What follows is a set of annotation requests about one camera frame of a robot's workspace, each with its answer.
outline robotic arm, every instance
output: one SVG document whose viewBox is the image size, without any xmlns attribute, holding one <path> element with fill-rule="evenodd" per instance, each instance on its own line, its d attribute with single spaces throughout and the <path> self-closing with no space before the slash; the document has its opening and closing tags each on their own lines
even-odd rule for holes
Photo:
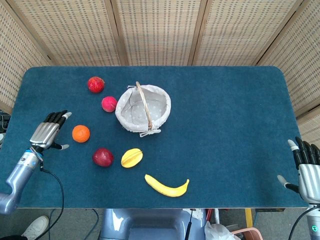
<svg viewBox="0 0 320 240">
<path fill-rule="evenodd" d="M 22 191 L 34 169 L 38 165 L 43 168 L 42 152 L 44 150 L 49 148 L 64 150 L 69 147 L 67 144 L 60 145 L 54 141 L 60 128 L 71 114 L 67 110 L 52 112 L 36 128 L 30 139 L 31 147 L 24 152 L 6 180 L 6 183 L 12 188 L 11 194 L 0 193 L 0 214 L 9 215 L 17 208 Z"/>
<path fill-rule="evenodd" d="M 310 145 L 299 137 L 295 140 L 298 146 L 292 140 L 288 140 L 288 143 L 298 170 L 299 186 L 287 182 L 281 175 L 277 177 L 285 188 L 300 194 L 301 198 L 309 204 L 309 208 L 293 225 L 289 240 L 298 221 L 304 215 L 307 216 L 311 240 L 320 240 L 320 150 L 316 145 Z"/>
</svg>

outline person's foot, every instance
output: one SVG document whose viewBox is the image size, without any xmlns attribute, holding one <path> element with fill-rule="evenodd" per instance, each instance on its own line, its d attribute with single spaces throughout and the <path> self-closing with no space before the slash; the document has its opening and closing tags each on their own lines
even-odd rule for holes
<svg viewBox="0 0 320 240">
<path fill-rule="evenodd" d="M 26 237 L 28 240 L 35 240 L 46 230 L 48 224 L 48 217 L 40 216 L 27 227 L 21 236 Z"/>
</svg>

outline white ribbon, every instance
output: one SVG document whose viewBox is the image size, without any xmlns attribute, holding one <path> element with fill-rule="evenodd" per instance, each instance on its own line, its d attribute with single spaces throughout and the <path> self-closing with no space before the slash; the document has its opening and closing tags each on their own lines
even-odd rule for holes
<svg viewBox="0 0 320 240">
<path fill-rule="evenodd" d="M 143 138 L 144 136 L 151 135 L 151 134 L 158 134 L 160 132 L 161 132 L 161 129 L 153 129 L 153 130 L 148 130 L 148 131 L 145 131 L 145 132 L 141 132 L 140 133 L 140 138 Z"/>
</svg>

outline pink container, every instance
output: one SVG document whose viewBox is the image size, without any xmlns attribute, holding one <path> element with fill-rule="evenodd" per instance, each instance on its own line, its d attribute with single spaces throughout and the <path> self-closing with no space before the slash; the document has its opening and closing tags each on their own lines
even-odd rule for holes
<svg viewBox="0 0 320 240">
<path fill-rule="evenodd" d="M 233 231 L 232 234 L 242 233 L 246 240 L 263 240 L 261 233 L 255 227 L 249 227 L 240 229 L 238 231 Z"/>
</svg>

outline blue felt surface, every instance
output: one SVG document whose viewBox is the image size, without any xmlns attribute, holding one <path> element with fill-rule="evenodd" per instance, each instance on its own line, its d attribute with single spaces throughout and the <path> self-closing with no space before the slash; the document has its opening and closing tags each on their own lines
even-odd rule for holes
<svg viewBox="0 0 320 240">
<path fill-rule="evenodd" d="M 90 93 L 92 76 L 105 89 Z M 139 137 L 126 131 L 114 113 L 104 112 L 105 96 L 117 99 L 127 85 L 151 84 L 171 97 L 172 108 L 162 132 Z M 283 174 L 297 182 L 287 139 L 299 135 L 288 90 L 275 67 L 36 67 L 29 69 L 15 103 L 0 151 L 0 191 L 9 192 L 6 178 L 29 147 L 38 124 L 52 111 L 72 116 L 57 142 L 65 151 L 45 152 L 45 168 L 62 181 L 67 208 L 233 208 L 301 207 L 300 197 L 277 180 Z M 90 128 L 86 143 L 72 139 L 76 125 Z M 92 162 L 99 147 L 111 150 L 113 165 Z M 143 159 L 131 169 L 121 167 L 128 149 L 140 148 Z M 170 198 L 144 180 L 150 174 L 172 187 L 190 184 L 182 197 Z M 37 170 L 28 182 L 21 207 L 59 207 L 56 180 Z"/>
</svg>

